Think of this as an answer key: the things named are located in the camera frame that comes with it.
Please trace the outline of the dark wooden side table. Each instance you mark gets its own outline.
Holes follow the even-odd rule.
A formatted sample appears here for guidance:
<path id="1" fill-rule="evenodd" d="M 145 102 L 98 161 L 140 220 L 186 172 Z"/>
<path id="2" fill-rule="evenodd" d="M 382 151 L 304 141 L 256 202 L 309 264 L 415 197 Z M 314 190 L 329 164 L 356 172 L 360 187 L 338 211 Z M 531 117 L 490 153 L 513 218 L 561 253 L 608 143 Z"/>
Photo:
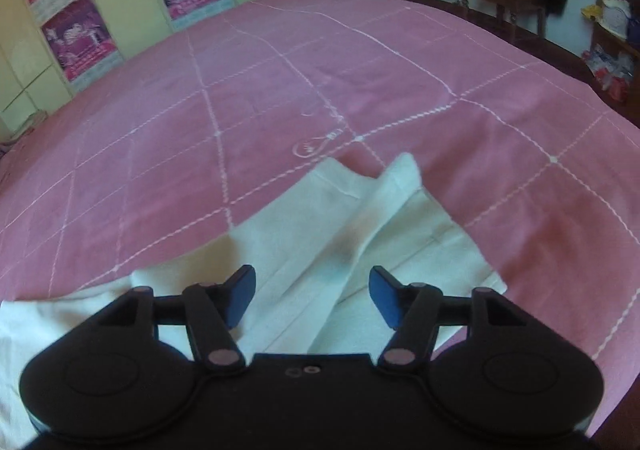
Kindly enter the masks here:
<path id="1" fill-rule="evenodd" d="M 504 13 L 509 12 L 509 42 L 514 43 L 518 34 L 518 16 L 521 14 L 535 14 L 537 17 L 537 36 L 543 41 L 546 38 L 547 14 L 544 7 L 537 0 L 482 0 L 495 4 L 498 23 L 504 21 Z M 462 18 L 470 17 L 469 0 L 461 0 Z"/>

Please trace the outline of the wooden shelf with clutter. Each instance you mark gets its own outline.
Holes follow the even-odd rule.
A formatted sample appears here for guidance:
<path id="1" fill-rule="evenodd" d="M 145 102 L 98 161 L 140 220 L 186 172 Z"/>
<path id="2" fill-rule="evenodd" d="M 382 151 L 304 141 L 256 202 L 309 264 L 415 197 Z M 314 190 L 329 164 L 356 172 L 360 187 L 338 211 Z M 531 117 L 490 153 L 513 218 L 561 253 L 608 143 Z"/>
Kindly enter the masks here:
<path id="1" fill-rule="evenodd" d="M 628 68 L 628 88 L 616 88 L 622 103 L 639 106 L 639 0 L 596 0 L 599 10 L 588 17 L 592 21 L 591 47 L 600 46 L 614 60 L 623 56 Z"/>

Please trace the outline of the pink checked bed sheet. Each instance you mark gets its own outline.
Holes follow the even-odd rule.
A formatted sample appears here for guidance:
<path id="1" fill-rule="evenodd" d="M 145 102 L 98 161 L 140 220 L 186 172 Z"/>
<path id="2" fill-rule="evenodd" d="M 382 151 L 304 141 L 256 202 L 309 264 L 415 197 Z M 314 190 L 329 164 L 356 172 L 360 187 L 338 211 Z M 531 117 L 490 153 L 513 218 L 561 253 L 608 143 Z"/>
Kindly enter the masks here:
<path id="1" fill-rule="evenodd" d="M 401 152 L 512 300 L 588 352 L 604 420 L 639 372 L 639 131 L 585 83 L 401 0 L 256 0 L 169 36 L 6 156 L 1 296 L 186 253 L 320 160 Z"/>

